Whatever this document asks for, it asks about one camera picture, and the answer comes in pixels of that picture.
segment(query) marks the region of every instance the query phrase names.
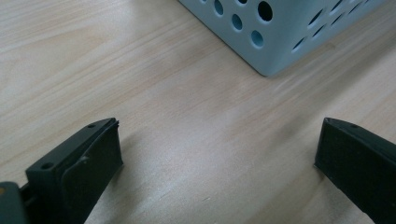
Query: black plastic part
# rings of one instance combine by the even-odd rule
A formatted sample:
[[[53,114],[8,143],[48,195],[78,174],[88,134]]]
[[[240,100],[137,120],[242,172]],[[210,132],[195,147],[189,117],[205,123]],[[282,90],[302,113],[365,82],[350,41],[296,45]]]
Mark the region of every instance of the black plastic part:
[[[118,127],[115,119],[84,127],[29,167],[21,190],[0,183],[12,187],[0,195],[0,223],[84,223],[122,166]],[[26,222],[5,217],[10,206],[12,218]]]
[[[315,165],[375,223],[396,223],[396,146],[338,119],[325,119]]]

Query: light wood surface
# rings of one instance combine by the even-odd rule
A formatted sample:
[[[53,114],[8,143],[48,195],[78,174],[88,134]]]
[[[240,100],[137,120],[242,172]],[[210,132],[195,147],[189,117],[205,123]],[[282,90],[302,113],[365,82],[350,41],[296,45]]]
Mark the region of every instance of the light wood surface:
[[[325,117],[396,142],[396,1],[260,76],[176,0],[0,2],[0,181],[120,121],[87,223],[372,223],[313,167]]]

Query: perforated basket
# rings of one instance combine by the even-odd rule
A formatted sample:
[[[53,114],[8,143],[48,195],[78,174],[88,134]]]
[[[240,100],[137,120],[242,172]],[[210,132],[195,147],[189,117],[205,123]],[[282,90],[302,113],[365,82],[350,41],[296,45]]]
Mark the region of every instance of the perforated basket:
[[[385,0],[179,0],[260,74],[272,76]]]

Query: circular hole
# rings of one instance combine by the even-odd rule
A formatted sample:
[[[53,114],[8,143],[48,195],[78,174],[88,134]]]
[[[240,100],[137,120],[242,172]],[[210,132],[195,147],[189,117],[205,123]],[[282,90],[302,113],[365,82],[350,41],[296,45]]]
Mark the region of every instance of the circular hole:
[[[355,11],[360,5],[361,5],[361,3],[357,4],[356,6],[354,6],[354,7],[352,8],[352,10],[349,11],[348,14],[352,13],[353,11]]]
[[[222,14],[224,14],[224,9],[223,9],[222,4],[219,0],[215,0],[215,10],[220,16],[222,16]]]
[[[303,39],[301,39],[293,48],[293,52],[296,51],[297,49],[300,48],[300,46],[303,44],[303,42],[305,41],[305,37]]]
[[[343,0],[338,1],[335,6],[332,8],[332,11],[336,10],[338,8],[338,6],[340,6],[340,4],[343,2]]]
[[[321,15],[322,12],[323,12],[323,9],[320,12],[318,12],[317,15],[314,16],[314,18],[312,18],[311,22],[309,22],[308,25],[314,23],[314,21],[316,21],[319,18],[319,16]]]
[[[41,169],[43,169],[43,170],[48,170],[49,168],[51,168],[53,166],[53,163],[52,162],[47,162],[47,163],[45,163],[45,164],[43,164],[42,166],[41,166]]]
[[[241,18],[239,18],[238,17],[238,15],[236,15],[236,14],[233,14],[233,27],[236,29],[236,30],[242,30],[242,21],[241,21]]]
[[[314,33],[314,35],[312,35],[312,37],[318,36],[325,26],[326,25],[322,25],[319,29],[317,29],[317,31]]]
[[[337,19],[335,19],[335,20],[332,22],[332,25],[335,25],[335,23],[338,22],[343,16],[344,16],[344,13],[341,14],[341,15],[339,15],[339,16],[337,17]]]
[[[251,40],[258,48],[261,48],[264,45],[264,39],[262,39],[262,35],[258,31],[253,31],[251,33]]]
[[[259,3],[259,16],[264,20],[264,21],[270,21],[273,18],[273,11],[271,9],[271,6],[267,2],[260,2]]]

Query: wood grain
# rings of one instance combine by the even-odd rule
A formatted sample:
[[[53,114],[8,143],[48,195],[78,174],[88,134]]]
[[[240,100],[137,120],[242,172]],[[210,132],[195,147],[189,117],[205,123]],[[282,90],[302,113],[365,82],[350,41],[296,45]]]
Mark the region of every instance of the wood grain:
[[[115,117],[87,223],[372,223],[313,162],[325,117],[396,142],[395,11],[266,78],[176,0],[3,0],[0,180]]]

